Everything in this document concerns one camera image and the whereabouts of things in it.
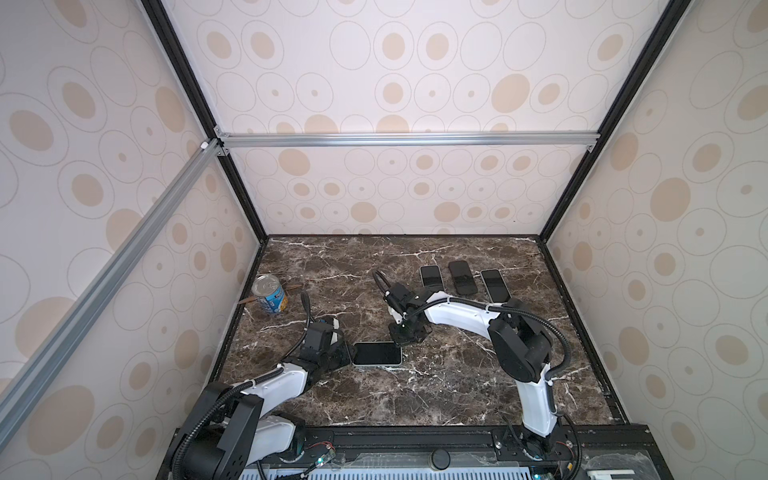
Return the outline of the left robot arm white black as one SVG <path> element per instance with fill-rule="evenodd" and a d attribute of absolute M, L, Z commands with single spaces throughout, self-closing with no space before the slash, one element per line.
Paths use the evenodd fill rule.
<path fill-rule="evenodd" d="M 315 317 L 305 291 L 301 302 L 306 322 L 300 340 L 265 374 L 206 385 L 174 433 L 159 479 L 238 479 L 246 466 L 272 454 L 302 454 L 303 421 L 275 410 L 350 365 L 351 354 L 336 317 Z"/>

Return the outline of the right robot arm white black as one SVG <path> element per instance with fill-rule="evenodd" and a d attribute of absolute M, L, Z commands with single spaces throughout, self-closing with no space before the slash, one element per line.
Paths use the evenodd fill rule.
<path fill-rule="evenodd" d="M 502 370 L 516 382 L 522 406 L 522 426 L 511 426 L 513 441 L 538 459 L 559 441 L 560 414 L 553 380 L 570 365 L 571 346 L 549 321 L 531 313 L 517 300 L 486 303 L 443 291 L 412 291 L 391 283 L 376 271 L 373 279 L 388 304 L 388 325 L 395 344 L 423 342 L 433 325 L 447 325 L 491 341 Z"/>

